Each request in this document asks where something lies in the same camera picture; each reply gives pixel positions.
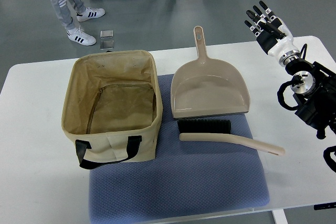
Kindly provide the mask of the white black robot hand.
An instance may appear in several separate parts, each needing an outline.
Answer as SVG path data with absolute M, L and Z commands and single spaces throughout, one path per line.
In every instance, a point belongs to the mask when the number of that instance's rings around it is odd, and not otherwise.
M 253 10 L 246 11 L 250 20 L 245 25 L 254 34 L 261 49 L 275 58 L 281 66 L 298 59 L 299 49 L 293 44 L 293 35 L 286 24 L 263 1 Z

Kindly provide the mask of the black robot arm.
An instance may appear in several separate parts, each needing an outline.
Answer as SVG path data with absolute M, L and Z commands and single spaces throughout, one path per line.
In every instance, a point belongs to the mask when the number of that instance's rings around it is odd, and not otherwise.
M 307 46 L 286 60 L 285 70 L 292 79 L 280 86 L 277 97 L 283 108 L 316 129 L 322 140 L 327 127 L 335 132 L 335 73 L 316 61 L 306 61 Z

